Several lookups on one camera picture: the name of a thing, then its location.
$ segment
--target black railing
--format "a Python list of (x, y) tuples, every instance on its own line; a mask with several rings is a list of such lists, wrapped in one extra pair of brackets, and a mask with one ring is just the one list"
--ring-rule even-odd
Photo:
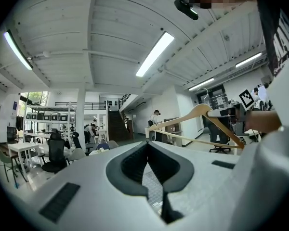
[(125, 94), (119, 101), (119, 109), (123, 106), (123, 104), (127, 101), (130, 97), (130, 94)]
[[(56, 102), (55, 106), (65, 107), (69, 103)], [(71, 103), (71, 106), (76, 109), (77, 103)], [(85, 110), (106, 110), (106, 103), (85, 103)]]

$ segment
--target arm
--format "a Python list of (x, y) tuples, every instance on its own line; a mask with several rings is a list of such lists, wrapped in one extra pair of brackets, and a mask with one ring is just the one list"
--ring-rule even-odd
[(281, 122), (276, 111), (251, 111), (247, 113), (245, 130), (253, 129), (263, 133), (277, 130)]
[(92, 132), (92, 127), (91, 126), (89, 126), (89, 133), (91, 134), (92, 137), (94, 137), (94, 134)]

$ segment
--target white sleeve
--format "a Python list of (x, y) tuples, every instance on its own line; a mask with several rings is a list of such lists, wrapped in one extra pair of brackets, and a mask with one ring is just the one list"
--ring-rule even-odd
[(91, 126), (88, 126), (88, 130), (89, 130), (89, 133), (91, 134), (91, 136), (94, 137), (94, 134), (92, 132), (92, 127)]

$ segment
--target shelf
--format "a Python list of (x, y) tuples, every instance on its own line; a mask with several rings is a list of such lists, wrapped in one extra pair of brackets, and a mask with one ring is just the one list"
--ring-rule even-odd
[[(68, 112), (68, 106), (67, 107), (48, 107), (48, 106), (27, 105), (27, 108), (30, 108), (36, 111)], [(71, 107), (70, 111), (75, 112), (76, 109), (74, 107)]]
[(47, 139), (49, 139), (51, 136), (51, 133), (28, 133), (28, 132), (24, 132), (24, 134), (32, 136), (32, 137), (40, 137), (40, 138), (47, 138)]
[(67, 122), (67, 121), (42, 121), (42, 120), (34, 120), (34, 119), (24, 119), (25, 121), (39, 122), (39, 123), (53, 123), (53, 124), (69, 124), (75, 122)]

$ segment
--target green chair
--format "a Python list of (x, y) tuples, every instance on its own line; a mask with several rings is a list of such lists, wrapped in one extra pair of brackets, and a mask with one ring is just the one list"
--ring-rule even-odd
[[(17, 157), (18, 157), (17, 155), (12, 156), (12, 157), (9, 157), (9, 156), (5, 155), (5, 154), (2, 152), (2, 150), (0, 150), (0, 161), (3, 163), (4, 171), (5, 171), (5, 175), (6, 175), (6, 179), (7, 179), (8, 182), (10, 182), (10, 181), (9, 181), (9, 178), (8, 178), (7, 171), (12, 170), (16, 188), (18, 188), (18, 184), (17, 184), (17, 182), (16, 182), (15, 176), (18, 177), (18, 175), (16, 175), (14, 169), (15, 169), (15, 168), (19, 168), (19, 167), (18, 167), (18, 163), (17, 163), (17, 161), (16, 161), (16, 158), (17, 158)], [(21, 173), (21, 175), (22, 175), (22, 177), (24, 178), (25, 182), (28, 182), (28, 181), (25, 179), (25, 177), (24, 177), (21, 169), (19, 170), (19, 172)]]

